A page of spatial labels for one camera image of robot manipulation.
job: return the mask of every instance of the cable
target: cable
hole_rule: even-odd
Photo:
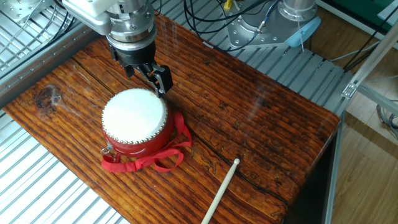
[[[72,28],[72,25],[73,25],[73,23],[75,22],[75,20],[76,20],[76,18],[73,17],[73,18],[72,18],[72,21],[70,21],[70,23],[69,23],[67,29],[65,29],[65,31],[63,31],[64,34],[67,34],[67,33],[69,32],[69,30],[70,30],[70,28]]]
[[[394,124],[394,122],[393,122],[394,118],[396,118],[397,116],[394,114],[391,114],[390,117],[387,118],[385,109],[382,108],[380,105],[376,106],[376,111],[377,111],[377,115],[379,116],[380,122],[387,125],[387,127],[389,127],[391,129],[392,133],[398,139],[398,131],[397,131],[398,126],[396,124]]]
[[[216,1],[217,1],[217,3],[220,5],[221,10],[223,10],[223,14],[224,14],[224,16],[226,17],[225,10],[224,10],[224,7],[223,7],[223,2],[222,2],[221,0],[216,0]]]
[[[363,52],[366,52],[366,51],[372,49],[374,46],[376,46],[376,45],[379,44],[379,43],[380,43],[380,41],[377,41],[376,43],[372,44],[370,47],[368,47],[368,48],[366,48],[366,49],[363,49],[362,51],[363,51]],[[346,54],[346,55],[343,55],[343,56],[341,56],[341,57],[335,58],[335,59],[330,60],[330,61],[331,61],[331,62],[335,62],[335,61],[337,61],[337,60],[340,60],[340,59],[343,59],[343,58],[348,57],[348,56],[350,56],[350,55],[353,55],[353,54],[355,54],[356,52],[359,52],[359,50],[353,51],[353,52],[351,52],[351,53],[348,53],[348,54]]]
[[[388,19],[396,12],[396,10],[398,10],[398,6],[384,19],[384,21],[381,23],[381,27],[388,21]],[[365,46],[367,46],[370,41],[373,39],[373,37],[377,34],[377,31],[374,31],[374,33],[372,34],[372,36],[370,36],[370,38],[366,41],[366,43],[360,48],[360,50],[354,55],[354,57],[352,57],[349,62],[344,66],[344,70],[345,72],[350,71],[350,69],[348,70],[347,68],[350,66],[350,63],[362,52],[362,50],[365,48]]]
[[[33,14],[33,12],[37,9],[37,7],[43,2],[43,0],[40,0],[39,3],[37,3],[37,5],[34,7],[34,9],[32,10],[32,12],[30,12],[30,14],[27,16],[27,19],[25,21],[25,23],[21,26],[21,28],[10,38],[9,42],[4,46],[4,48],[2,50],[0,50],[0,55],[6,50],[6,48],[8,47],[8,45],[10,45],[12,43],[12,41],[15,39],[15,37],[17,35],[19,35],[19,33],[24,29],[24,26],[26,26],[27,22],[29,21],[31,15]]]
[[[393,77],[387,77],[387,78],[379,78],[379,79],[375,79],[375,80],[366,80],[365,82],[382,82],[382,81],[387,81],[387,80],[391,80],[394,78],[398,78],[398,75],[394,75]]]
[[[360,58],[355,60],[349,67],[346,68],[345,72],[349,72],[350,70],[354,69],[357,65],[359,65],[362,62],[364,62],[372,54],[374,48],[375,47],[373,47],[373,49],[371,49],[370,51],[366,52]]]
[[[255,15],[259,14],[259,13],[262,11],[262,9],[264,8],[264,6],[266,6],[266,4],[269,3],[269,2],[270,2],[270,1],[264,2],[264,4],[261,6],[261,8],[260,8],[260,10],[259,10],[258,12],[256,12],[256,13],[244,13],[244,15],[252,15],[252,16],[255,16]]]
[[[65,7],[63,5],[61,5],[61,3],[58,2],[58,0],[54,0],[54,2],[57,4],[58,7],[60,7],[61,9],[65,9]]]
[[[310,51],[312,51],[312,37],[313,37],[313,35],[311,35],[311,37],[310,37]]]
[[[160,0],[160,7],[159,7],[159,11],[157,12],[157,14],[155,14],[155,16],[160,15],[160,12],[162,11],[162,0]]]
[[[271,0],[258,0],[258,1],[256,1],[255,3],[251,4],[249,7],[247,7],[247,8],[246,8],[245,10],[243,10],[242,12],[239,12],[239,13],[237,13],[237,14],[235,14],[235,15],[232,15],[232,16],[227,16],[227,17],[222,18],[222,19],[202,19],[202,18],[198,18],[198,17],[196,17],[196,16],[192,16],[192,13],[191,13],[189,10],[187,10],[187,13],[188,13],[188,15],[190,15],[191,17],[193,17],[194,19],[196,19],[196,20],[198,20],[198,21],[201,21],[201,22],[219,22],[219,21],[225,21],[225,20],[228,20],[228,19],[235,19],[235,18],[237,18],[238,16],[243,15],[243,14],[245,14],[246,12],[250,11],[251,9],[254,9],[255,7],[259,6],[259,5],[260,5],[261,3],[263,3],[264,1],[269,2],[269,1],[271,1]]]
[[[187,13],[189,14],[190,12],[188,11],[187,3],[186,3],[185,0],[184,0],[184,13],[185,13],[185,19],[187,20],[187,23],[188,23],[189,27],[190,27],[193,31],[195,31],[197,34],[212,34],[212,33],[215,33],[215,32],[219,32],[219,31],[223,30],[225,27],[227,27],[228,25],[230,25],[237,17],[240,16],[240,15],[238,15],[238,14],[234,15],[234,19],[231,19],[229,22],[227,22],[226,24],[224,24],[222,27],[220,27],[220,28],[217,29],[217,30],[212,30],[212,31],[198,31],[198,30],[196,30],[196,29],[192,26],[192,24],[190,23],[190,21],[189,21],[189,19],[188,19]]]
[[[65,15],[65,18],[60,26],[60,28],[58,29],[58,31],[54,34],[54,36],[52,37],[52,39],[50,40],[49,44],[51,44],[53,41],[55,41],[57,39],[57,36],[59,35],[59,33],[61,32],[61,30],[63,29],[63,26],[65,25],[66,21],[68,20],[68,16],[69,16],[69,12],[67,12],[67,14]]]
[[[198,38],[203,41],[203,39],[200,37],[200,34],[197,30],[197,25],[195,24],[195,15],[194,15],[194,10],[193,10],[193,2],[192,0],[190,0],[191,3],[191,10],[192,10],[192,23],[193,23],[193,30],[195,31],[195,33],[197,34]]]

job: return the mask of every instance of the wooden tabletop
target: wooden tabletop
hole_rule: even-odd
[[[112,174],[101,168],[104,105],[125,89],[150,88],[141,75],[125,77],[105,38],[4,111],[131,223],[200,223],[237,157],[241,163],[211,221],[281,223],[339,118],[206,47],[168,18],[156,21],[156,61],[170,67],[174,80],[165,98],[193,134],[192,148],[182,149],[184,161],[172,172],[152,166]]]

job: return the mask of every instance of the red strap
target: red strap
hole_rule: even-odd
[[[189,133],[188,128],[186,127],[184,123],[184,118],[181,113],[176,112],[173,114],[174,117],[174,125],[177,128],[178,136],[171,140],[163,149],[160,150],[157,154],[154,156],[150,157],[144,157],[137,159],[135,162],[128,162],[128,163],[119,163],[120,155],[118,154],[116,158],[113,158],[111,156],[105,155],[103,156],[102,160],[102,167],[107,170],[108,172],[135,172],[139,169],[142,169],[144,167],[147,167],[151,164],[155,164],[155,168],[158,172],[168,172],[172,170],[173,168],[177,167],[180,165],[182,162],[184,155],[182,154],[181,151],[177,149],[177,147],[181,146],[186,146],[186,147],[191,147],[192,146],[192,138],[191,134]],[[181,142],[173,147],[171,145],[175,142],[175,140],[181,136],[181,134],[184,134],[189,141]],[[175,166],[171,169],[161,167],[157,164],[157,161],[159,159],[164,159],[170,156],[178,155],[178,160]]]

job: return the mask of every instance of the drum head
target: drum head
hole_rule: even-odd
[[[102,123],[105,133],[125,144],[140,144],[156,137],[167,121],[165,101],[144,89],[125,90],[105,106]]]

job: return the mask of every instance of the wooden drumstick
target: wooden drumstick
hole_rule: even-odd
[[[232,179],[232,176],[235,173],[236,170],[236,166],[238,166],[240,160],[239,159],[235,159],[234,160],[234,164],[232,164],[231,168],[229,169],[228,173],[226,174],[223,183],[220,186],[220,189],[218,189],[216,196],[213,199],[213,202],[211,203],[209,210],[207,210],[205,217],[203,218],[203,221],[201,222],[201,224],[207,224],[209,223],[210,219],[213,216],[214,211],[217,208],[218,203],[220,202],[229,182]]]

